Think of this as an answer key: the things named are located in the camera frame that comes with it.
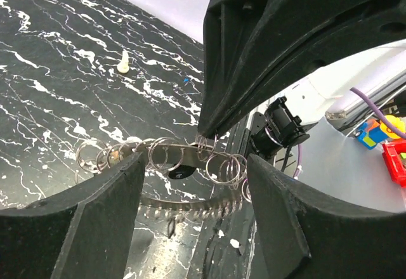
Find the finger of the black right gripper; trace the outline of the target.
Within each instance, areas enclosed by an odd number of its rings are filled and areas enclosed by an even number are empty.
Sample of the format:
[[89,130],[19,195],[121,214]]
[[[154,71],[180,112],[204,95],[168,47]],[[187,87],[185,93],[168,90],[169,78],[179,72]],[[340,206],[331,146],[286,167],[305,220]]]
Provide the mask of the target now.
[[405,0],[210,0],[198,132],[221,136],[311,72],[405,38]]

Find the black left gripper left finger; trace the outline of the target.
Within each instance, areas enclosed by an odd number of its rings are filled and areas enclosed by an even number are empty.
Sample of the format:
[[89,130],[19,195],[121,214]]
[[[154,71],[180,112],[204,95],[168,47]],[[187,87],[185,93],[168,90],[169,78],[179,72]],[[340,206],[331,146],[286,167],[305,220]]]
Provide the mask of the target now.
[[2,278],[122,278],[145,177],[136,153],[94,178],[1,211]]

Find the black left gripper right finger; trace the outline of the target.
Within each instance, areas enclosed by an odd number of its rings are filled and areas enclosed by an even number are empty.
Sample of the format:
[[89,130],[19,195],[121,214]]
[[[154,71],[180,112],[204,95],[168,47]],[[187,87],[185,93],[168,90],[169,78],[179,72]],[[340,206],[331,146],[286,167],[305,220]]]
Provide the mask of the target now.
[[334,198],[257,155],[247,177],[269,278],[405,277],[405,214]]

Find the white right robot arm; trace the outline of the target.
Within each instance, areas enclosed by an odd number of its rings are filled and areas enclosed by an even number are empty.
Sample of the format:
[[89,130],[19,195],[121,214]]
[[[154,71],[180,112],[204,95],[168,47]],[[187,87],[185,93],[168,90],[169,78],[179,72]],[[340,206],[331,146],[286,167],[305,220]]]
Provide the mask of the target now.
[[319,68],[405,38],[405,0],[210,0],[203,36],[199,134],[219,138],[273,98],[251,140],[269,155],[306,140],[355,83]]

